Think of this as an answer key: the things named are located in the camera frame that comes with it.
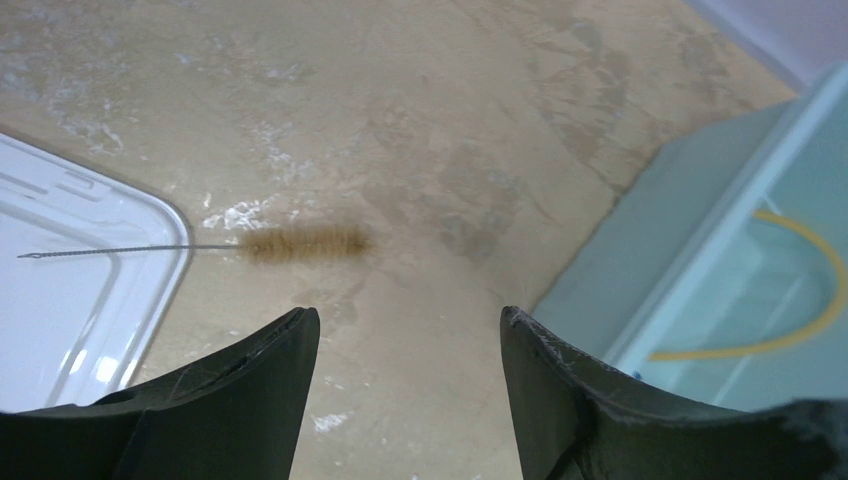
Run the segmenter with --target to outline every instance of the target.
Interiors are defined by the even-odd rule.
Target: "stained floor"
[[[317,307],[296,479],[520,478],[501,307],[533,306],[661,144],[791,95],[680,0],[10,0],[0,69],[4,132],[198,241],[373,227],[358,263],[198,255],[137,375]]]

